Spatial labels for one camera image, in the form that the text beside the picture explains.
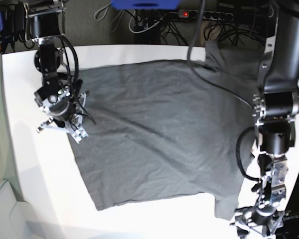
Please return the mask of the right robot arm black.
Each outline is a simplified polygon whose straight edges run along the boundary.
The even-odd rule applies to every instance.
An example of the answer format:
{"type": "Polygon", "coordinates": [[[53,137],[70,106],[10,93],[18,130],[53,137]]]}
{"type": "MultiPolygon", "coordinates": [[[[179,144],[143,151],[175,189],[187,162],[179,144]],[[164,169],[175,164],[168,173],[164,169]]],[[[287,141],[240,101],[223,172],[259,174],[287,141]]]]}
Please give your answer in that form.
{"type": "Polygon", "coordinates": [[[34,64],[42,74],[42,86],[35,102],[60,128],[74,125],[79,114],[78,98],[82,80],[78,78],[78,57],[64,36],[65,3],[62,0],[24,0],[25,38],[37,43],[34,64]]]}

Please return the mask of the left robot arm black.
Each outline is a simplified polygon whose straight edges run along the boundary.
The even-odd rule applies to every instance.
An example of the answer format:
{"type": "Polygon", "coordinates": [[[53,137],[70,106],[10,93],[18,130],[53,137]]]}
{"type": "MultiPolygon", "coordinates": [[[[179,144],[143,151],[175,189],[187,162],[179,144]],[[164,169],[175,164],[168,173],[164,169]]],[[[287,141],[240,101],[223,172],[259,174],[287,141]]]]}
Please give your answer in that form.
{"type": "Polygon", "coordinates": [[[259,67],[259,92],[253,96],[260,183],[248,225],[266,236],[281,225],[278,209],[286,198],[286,153],[295,145],[299,113],[299,0],[269,2],[265,51],[259,67]]]}

